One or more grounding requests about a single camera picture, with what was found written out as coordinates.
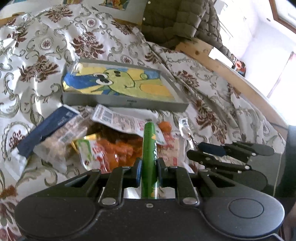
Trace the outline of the green sausage snack stick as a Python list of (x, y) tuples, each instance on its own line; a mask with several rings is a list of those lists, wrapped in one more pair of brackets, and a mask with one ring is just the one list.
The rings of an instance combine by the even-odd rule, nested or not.
[(141, 198), (158, 198), (158, 177), (156, 169), (157, 137), (154, 123), (148, 122), (144, 126), (142, 146), (142, 180)]

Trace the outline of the rice cracker snack pack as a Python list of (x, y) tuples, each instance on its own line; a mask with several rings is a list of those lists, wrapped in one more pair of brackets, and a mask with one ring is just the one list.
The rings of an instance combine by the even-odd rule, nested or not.
[(165, 133), (166, 145), (157, 146), (158, 158), (162, 158), (166, 166), (178, 166), (184, 152), (184, 139), (178, 132)]

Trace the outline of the orange dried fruit bag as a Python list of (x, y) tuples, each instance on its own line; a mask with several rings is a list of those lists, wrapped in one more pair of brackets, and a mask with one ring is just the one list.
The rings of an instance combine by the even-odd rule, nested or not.
[(142, 156), (142, 138), (137, 135), (122, 134), (113, 140), (92, 134), (73, 144), (83, 167), (87, 171), (99, 169), (103, 174), (117, 167), (131, 167)]

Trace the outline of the orange tangerine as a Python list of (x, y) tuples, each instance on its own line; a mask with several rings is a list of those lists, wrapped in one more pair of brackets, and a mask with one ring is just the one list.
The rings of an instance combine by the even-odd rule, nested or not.
[(168, 121), (162, 121), (158, 123), (158, 127), (161, 130), (162, 133), (164, 134), (170, 134), (172, 130), (171, 123)]

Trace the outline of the white green snack bag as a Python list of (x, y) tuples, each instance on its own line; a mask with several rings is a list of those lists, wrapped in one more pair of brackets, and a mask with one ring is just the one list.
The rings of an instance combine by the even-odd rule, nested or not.
[(144, 127), (147, 120), (133, 116), (117, 113), (111, 109), (98, 104), (95, 107), (91, 120), (108, 126), (116, 131), (144, 137)]

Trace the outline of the clear nut bar package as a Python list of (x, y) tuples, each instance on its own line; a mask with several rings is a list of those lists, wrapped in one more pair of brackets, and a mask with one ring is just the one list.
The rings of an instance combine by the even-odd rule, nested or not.
[(72, 118), (65, 125), (34, 147), (33, 152), (60, 173), (67, 171), (66, 159), (71, 155), (72, 141), (86, 136), (93, 125), (91, 116), (93, 109), (86, 107), (84, 111)]

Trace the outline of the navy blue snack packet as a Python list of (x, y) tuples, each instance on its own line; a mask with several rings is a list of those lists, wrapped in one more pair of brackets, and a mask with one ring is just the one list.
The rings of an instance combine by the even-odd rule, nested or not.
[(43, 142), (47, 137), (78, 114), (79, 111), (67, 105), (63, 105), (56, 109), (17, 145), (16, 148), (18, 149), (18, 153), (21, 156), (28, 158), (36, 145)]

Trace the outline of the clear dark snack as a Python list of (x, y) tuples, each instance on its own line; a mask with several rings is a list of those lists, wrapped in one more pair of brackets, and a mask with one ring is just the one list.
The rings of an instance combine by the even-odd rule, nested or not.
[(195, 150), (197, 147), (197, 143), (194, 139), (194, 135), (190, 129), (187, 118), (179, 119), (179, 131), (181, 136), (189, 143), (190, 149)]

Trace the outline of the colourful box on shelf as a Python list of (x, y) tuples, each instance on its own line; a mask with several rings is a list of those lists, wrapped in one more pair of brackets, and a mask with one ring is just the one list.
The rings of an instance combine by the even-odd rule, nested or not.
[(236, 72), (238, 72), (240, 75), (245, 77), (246, 74), (246, 66), (243, 61), (236, 60), (234, 65), (232, 66), (232, 69)]

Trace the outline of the grey tray with painting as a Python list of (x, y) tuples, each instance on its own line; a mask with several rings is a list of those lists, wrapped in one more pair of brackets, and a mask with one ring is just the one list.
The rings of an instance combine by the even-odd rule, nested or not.
[(65, 68), (62, 101), (67, 105), (184, 112), (189, 102), (166, 73), (136, 65), (79, 59)]

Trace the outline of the olive puffer jacket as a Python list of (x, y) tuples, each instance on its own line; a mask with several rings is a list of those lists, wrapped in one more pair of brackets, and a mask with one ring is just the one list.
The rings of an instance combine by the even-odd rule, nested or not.
[(231, 58), (222, 43), (220, 21), (212, 1), (148, 1), (141, 31), (147, 41), (169, 49), (184, 39), (197, 38)]

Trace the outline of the yellow green torn poster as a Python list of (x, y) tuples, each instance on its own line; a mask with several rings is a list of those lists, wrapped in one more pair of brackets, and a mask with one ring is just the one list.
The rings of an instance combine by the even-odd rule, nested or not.
[(124, 11), (124, 10), (126, 10), (129, 2), (130, 2), (130, 0), (104, 0), (99, 5)]

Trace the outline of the wooden bed frame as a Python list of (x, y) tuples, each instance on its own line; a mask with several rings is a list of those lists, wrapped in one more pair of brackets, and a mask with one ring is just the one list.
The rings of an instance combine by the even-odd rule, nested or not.
[(231, 84), (236, 91), (256, 106), (271, 125), (287, 138), (288, 125), (268, 103), (267, 98), (249, 81), (231, 68), (232, 62), (218, 49), (199, 39), (180, 42), (176, 51), (196, 59), (211, 72), (217, 73)]

